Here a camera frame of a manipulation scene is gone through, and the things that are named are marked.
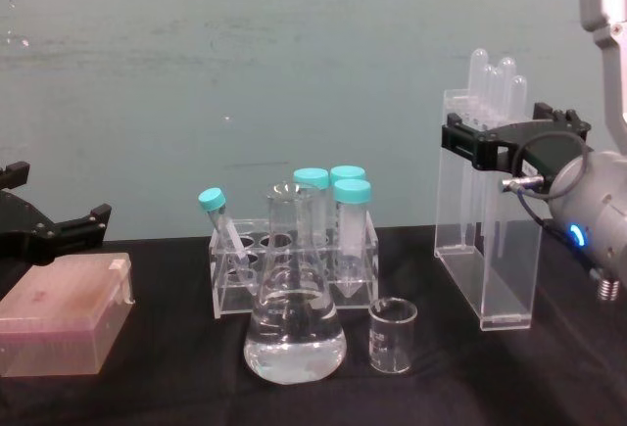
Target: blue led light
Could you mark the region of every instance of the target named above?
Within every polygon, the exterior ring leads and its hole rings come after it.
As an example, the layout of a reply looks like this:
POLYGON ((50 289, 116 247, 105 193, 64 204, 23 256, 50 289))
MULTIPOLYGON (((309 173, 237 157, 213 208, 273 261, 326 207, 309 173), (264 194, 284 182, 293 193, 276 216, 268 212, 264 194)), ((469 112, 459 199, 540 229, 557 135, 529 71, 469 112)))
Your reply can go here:
POLYGON ((570 225, 569 230, 575 244, 578 247, 584 247, 586 245, 586 237, 584 235, 584 232, 581 231, 581 228, 579 228, 579 225, 573 223, 570 225))

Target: small glass beaker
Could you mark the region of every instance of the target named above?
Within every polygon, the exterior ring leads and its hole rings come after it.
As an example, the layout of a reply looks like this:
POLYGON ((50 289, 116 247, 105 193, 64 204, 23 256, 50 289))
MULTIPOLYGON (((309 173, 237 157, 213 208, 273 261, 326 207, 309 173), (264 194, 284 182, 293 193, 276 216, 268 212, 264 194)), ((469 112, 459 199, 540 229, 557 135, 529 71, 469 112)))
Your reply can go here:
POLYGON ((319 380, 346 355, 346 338, 314 242, 320 191, 280 183, 267 197, 269 241, 244 358, 270 382, 319 380))
POLYGON ((418 313, 404 299, 377 299, 370 312, 370 365, 388 374, 407 372, 413 353, 413 328, 418 313))

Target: pipette tip box lid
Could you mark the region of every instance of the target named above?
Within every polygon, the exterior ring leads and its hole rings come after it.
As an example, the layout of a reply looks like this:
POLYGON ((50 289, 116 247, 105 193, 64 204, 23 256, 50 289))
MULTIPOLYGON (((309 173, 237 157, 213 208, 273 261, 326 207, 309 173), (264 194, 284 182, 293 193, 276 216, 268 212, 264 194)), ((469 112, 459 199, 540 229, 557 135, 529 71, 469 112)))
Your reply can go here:
POLYGON ((0 301, 0 375, 98 373, 132 305, 126 253, 33 266, 0 301))

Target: clear acrylic box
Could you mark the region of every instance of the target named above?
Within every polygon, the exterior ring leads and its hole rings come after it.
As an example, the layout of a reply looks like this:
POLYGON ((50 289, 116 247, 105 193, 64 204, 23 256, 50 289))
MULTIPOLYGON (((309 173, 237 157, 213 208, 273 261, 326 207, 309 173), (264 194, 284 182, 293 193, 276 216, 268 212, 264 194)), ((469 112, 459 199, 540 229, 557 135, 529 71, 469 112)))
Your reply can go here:
POLYGON ((33 266, 0 301, 0 374, 95 374, 133 304, 128 254, 33 266))
MULTIPOLYGON (((264 269, 265 249, 267 245, 268 223, 266 219, 234 220, 235 228, 246 247, 250 268, 255 271, 254 280, 259 281, 264 269)), ((337 308, 368 308, 370 302, 378 298, 378 240, 370 215, 366 216, 366 258, 363 269, 362 285, 351 297, 345 298, 337 288, 333 277, 333 266, 337 247, 335 230, 327 230, 327 245, 320 249, 320 258, 325 267, 329 290, 337 308)), ((235 265, 214 231, 209 245, 211 283, 214 297, 214 317, 220 318, 228 313, 245 313, 253 309, 250 285, 240 282, 235 265)))
MULTIPOLYGON (((467 111, 465 101, 466 90, 446 91, 444 116, 467 111)), ((531 325, 542 229, 514 194, 499 191, 498 182, 505 177, 509 175, 476 170, 470 161, 441 149, 434 254, 482 330, 531 325)))

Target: black table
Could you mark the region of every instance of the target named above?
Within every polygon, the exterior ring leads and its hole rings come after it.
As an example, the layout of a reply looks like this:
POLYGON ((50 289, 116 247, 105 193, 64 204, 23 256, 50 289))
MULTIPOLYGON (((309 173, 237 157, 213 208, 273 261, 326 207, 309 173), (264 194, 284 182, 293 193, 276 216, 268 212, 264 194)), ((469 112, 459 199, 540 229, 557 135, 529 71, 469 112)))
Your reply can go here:
POLYGON ((627 296, 601 304, 545 240, 530 330, 483 333, 444 267, 433 227, 388 228, 381 295, 418 305, 410 374, 368 365, 366 310, 342 310, 344 363, 317 383, 252 374, 247 315, 214 320, 207 239, 115 242, 137 300, 97 376, 0 379, 0 424, 627 425, 627 296))

